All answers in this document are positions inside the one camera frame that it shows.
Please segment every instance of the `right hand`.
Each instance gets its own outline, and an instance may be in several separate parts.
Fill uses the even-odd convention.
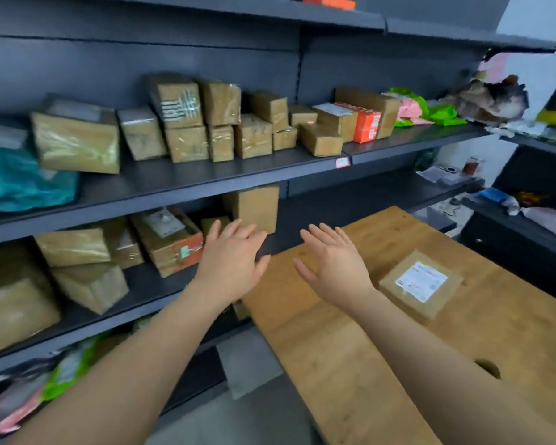
[[[359,297],[376,292],[360,254],[341,228],[309,225],[301,237],[318,257],[319,270],[313,272],[300,259],[294,260],[295,269],[321,299],[350,313]]]

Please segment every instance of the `wooden countertop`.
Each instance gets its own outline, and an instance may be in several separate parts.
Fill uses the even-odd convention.
[[[399,208],[344,230],[375,286],[414,249],[461,274],[462,286],[426,328],[468,359],[495,363],[556,424],[556,299]],[[244,303],[326,441],[439,443],[360,327],[297,275],[292,259],[312,262],[310,255],[303,244],[273,256]]]

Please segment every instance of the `small brown box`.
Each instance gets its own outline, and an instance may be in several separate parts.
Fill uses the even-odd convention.
[[[165,129],[202,126],[198,84],[181,74],[160,73],[147,79],[150,99]]]
[[[258,231],[276,232],[280,186],[267,186],[239,190],[223,195],[225,207],[230,208],[233,218],[240,218],[244,225],[257,225]]]
[[[111,262],[127,269],[144,262],[138,239],[127,217],[117,217],[95,224],[103,229],[103,236],[111,254]]]
[[[208,159],[208,138],[206,127],[165,129],[167,145],[174,163],[206,161]]]
[[[104,314],[129,292],[124,273],[111,262],[60,267],[52,274],[69,299],[96,314]]]
[[[208,127],[210,160],[213,163],[235,159],[235,136],[232,126]]]
[[[331,132],[340,134],[344,142],[354,139],[358,112],[338,106],[333,103],[324,103],[313,106],[317,112],[317,123],[326,125]]]
[[[253,114],[241,116],[235,127],[235,152],[242,159],[272,154],[272,124]]]
[[[251,110],[256,116],[273,125],[273,133],[288,128],[288,100],[285,96],[257,91],[250,96],[250,104]]]
[[[204,241],[206,241],[206,239],[208,238],[208,233],[210,232],[210,228],[217,220],[221,221],[221,233],[222,233],[226,228],[226,226],[230,223],[229,217],[223,216],[223,217],[204,218],[200,222],[200,224],[202,225],[202,232],[204,233]]]
[[[113,109],[48,96],[31,112],[39,163],[52,170],[120,172],[120,136]]]
[[[435,318],[463,277],[414,251],[379,282],[379,290],[419,323]]]
[[[200,262],[204,235],[177,207],[134,214],[130,219],[162,278]]]
[[[301,125],[301,142],[313,156],[339,156],[344,145],[340,134],[319,123]]]
[[[274,133],[273,149],[274,151],[285,150],[287,148],[295,148],[297,146],[297,130],[296,128],[288,128],[279,133]]]
[[[111,261],[100,227],[42,232],[35,236],[35,242],[50,267]]]
[[[117,112],[121,130],[135,161],[167,156],[159,121],[148,106]]]
[[[387,138],[393,133],[401,103],[397,98],[365,92],[353,87],[340,86],[335,89],[334,101],[341,101],[343,103],[352,104],[353,106],[381,112],[381,119],[379,120],[379,127],[377,129],[377,139]]]
[[[241,119],[241,89],[236,84],[197,80],[200,85],[204,121],[208,126],[238,125]]]
[[[297,138],[301,138],[301,125],[317,123],[317,112],[302,104],[290,104],[288,107],[290,126],[297,128]]]
[[[0,244],[0,350],[60,321],[52,287],[22,242]]]

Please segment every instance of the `orange box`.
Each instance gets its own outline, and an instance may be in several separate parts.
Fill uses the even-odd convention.
[[[354,139],[352,139],[354,142],[364,143],[375,140],[379,129],[379,121],[381,120],[380,112],[342,103],[341,101],[336,101],[334,104],[358,112]]]
[[[310,5],[337,7],[338,9],[346,9],[351,11],[356,9],[356,0],[303,0],[303,3],[308,3]]]

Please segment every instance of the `finger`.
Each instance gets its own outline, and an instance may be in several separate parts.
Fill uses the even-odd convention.
[[[264,240],[266,240],[266,237],[268,237],[267,232],[258,231],[256,233],[252,234],[252,236],[249,238],[248,242],[251,243],[251,246],[253,247],[253,249],[255,250],[256,253],[261,248],[261,245],[264,243]]]
[[[243,224],[241,224],[241,227],[236,231],[234,237],[237,239],[247,239],[253,231],[255,231],[255,225],[243,226]]]
[[[293,259],[292,262],[295,265],[295,269],[297,270],[299,276],[303,278],[307,284],[315,284],[317,281],[317,275],[313,273],[313,270],[307,267],[307,264],[300,259]]]
[[[305,243],[309,246],[311,251],[318,256],[323,256],[326,251],[326,244],[324,244],[321,240],[313,236],[307,230],[301,230],[301,238],[305,241]]]
[[[214,220],[214,223],[210,227],[210,231],[208,231],[208,237],[206,238],[206,242],[210,242],[213,240],[218,239],[218,233],[221,231],[221,221]]]
[[[327,235],[329,235],[336,243],[341,243],[342,245],[344,245],[346,242],[344,242],[344,239],[342,239],[337,232],[335,232],[334,230],[332,230],[328,225],[326,225],[325,223],[320,223],[319,224],[319,229],[323,232],[325,232]]]
[[[316,227],[315,225],[309,225],[309,232],[311,234],[313,234],[316,238],[318,238],[319,240],[321,240],[324,244],[326,245],[337,245],[338,242],[336,242],[335,240],[333,240],[328,234],[326,234],[325,232],[321,231],[318,227]]]
[[[262,256],[261,259],[255,264],[255,269],[253,270],[255,273],[255,277],[259,280],[266,270],[268,269],[268,265],[270,265],[270,255],[266,254]]]
[[[234,222],[229,223],[225,230],[222,232],[221,237],[232,237],[233,234],[239,229],[241,225],[241,219],[238,218]]]
[[[346,242],[348,245],[354,246],[354,244],[352,243],[352,240],[350,240],[350,238],[348,237],[348,234],[346,234],[342,228],[335,227],[335,231],[338,233],[338,235],[342,239],[344,239],[344,242]]]

